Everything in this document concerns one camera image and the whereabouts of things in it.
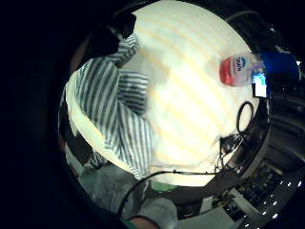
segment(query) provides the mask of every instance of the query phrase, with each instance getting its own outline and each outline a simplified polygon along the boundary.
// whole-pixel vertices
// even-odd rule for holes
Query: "dark background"
[[[1,219],[8,228],[110,228],[99,224],[97,218],[110,221],[111,216],[99,215],[89,199],[79,201],[82,190],[65,170],[53,143],[59,99],[56,89],[64,85],[60,77],[65,72],[63,66],[92,25],[103,13],[111,13],[112,8],[105,4],[114,7],[114,2],[121,1],[29,0],[2,7],[5,62],[1,76],[5,80],[1,96],[8,116],[2,119],[5,185],[1,188]],[[300,1],[241,2],[272,22],[297,58],[305,60],[305,10]],[[304,228],[304,203],[301,188],[279,218],[265,228]]]

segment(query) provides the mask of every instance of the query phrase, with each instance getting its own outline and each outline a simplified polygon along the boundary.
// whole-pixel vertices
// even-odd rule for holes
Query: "person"
[[[104,42],[101,43],[105,39],[111,42],[108,46],[103,45],[105,44]],[[117,51],[116,47],[120,41],[124,42],[121,37],[113,31],[110,32],[110,30],[97,31],[88,35],[71,59],[71,73],[92,57],[92,53],[88,55],[88,52],[93,52],[93,57],[95,55],[109,55]],[[124,54],[122,61],[120,60],[123,56],[122,54],[118,57],[113,55],[113,58],[120,60],[117,67],[121,68],[136,53],[136,50],[137,44],[132,46],[128,53]],[[67,144],[65,151],[66,155],[73,157]],[[128,190],[137,182],[132,174],[107,163],[97,152],[93,152],[88,162],[78,167],[82,168],[77,178],[87,194],[97,205],[113,213],[117,211],[122,198]],[[175,228],[177,225],[177,213],[173,202],[167,198],[145,199],[144,193],[148,182],[143,185],[139,186],[130,195],[122,213],[121,220],[123,223],[127,228],[132,229]]]

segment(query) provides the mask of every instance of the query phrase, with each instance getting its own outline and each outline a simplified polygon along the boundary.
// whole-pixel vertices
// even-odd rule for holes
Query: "bottle label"
[[[252,67],[252,59],[247,55],[236,55],[231,59],[231,77],[234,85],[246,85],[251,83],[249,69]]]

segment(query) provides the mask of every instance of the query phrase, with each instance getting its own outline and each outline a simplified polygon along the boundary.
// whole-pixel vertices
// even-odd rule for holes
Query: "blue object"
[[[289,81],[300,80],[300,70],[296,64],[296,59],[289,53],[265,52],[261,54],[264,62],[266,74],[278,75],[279,78]]]

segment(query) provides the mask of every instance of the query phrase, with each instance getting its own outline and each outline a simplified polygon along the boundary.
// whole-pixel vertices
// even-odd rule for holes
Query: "electrical wire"
[[[215,176],[215,175],[219,175],[220,173],[229,173],[230,171],[234,170],[235,168],[241,166],[242,164],[244,164],[247,159],[245,159],[244,161],[242,161],[241,163],[237,164],[236,166],[232,167],[232,168],[229,168],[229,169],[224,169],[225,168],[225,165],[224,165],[224,157],[227,155],[226,153],[223,153],[222,152],[222,144],[224,143],[223,140],[231,140],[231,141],[234,141],[235,137],[236,136],[240,136],[242,138],[242,141],[245,141],[247,142],[246,140],[246,137],[245,137],[245,134],[246,134],[246,131],[240,131],[240,127],[239,127],[239,121],[240,121],[240,117],[241,117],[241,114],[242,114],[242,111],[244,109],[244,107],[246,105],[249,105],[250,108],[251,108],[251,111],[252,111],[252,114],[251,114],[251,120],[250,120],[250,123],[252,122],[253,120],[253,117],[254,117],[254,106],[251,102],[249,101],[246,101],[244,102],[239,110],[238,110],[238,113],[237,113],[237,117],[236,117],[236,129],[238,131],[238,134],[234,134],[234,135],[229,135],[225,138],[222,138],[220,139],[220,151],[219,151],[219,158],[218,158],[218,161],[217,161],[217,164],[214,168],[214,172],[213,173],[208,173],[208,172],[204,172],[204,173],[195,173],[195,172],[182,172],[182,171],[176,171],[176,170],[173,170],[173,171],[158,171],[158,172],[155,172],[145,178],[142,178],[141,180],[139,180],[138,182],[136,182],[133,187],[126,193],[126,195],[122,198],[122,201],[119,205],[119,208],[117,210],[117,215],[121,218],[122,217],[122,213],[123,213],[123,210],[124,210],[124,207],[126,205],[126,202],[128,200],[128,197],[129,195],[132,193],[132,191],[137,188],[141,183],[145,182],[146,180],[148,180],[149,178],[152,178],[152,177],[155,177],[155,176],[158,176],[158,175],[163,175],[163,174],[180,174],[180,175],[187,175],[187,176]]]

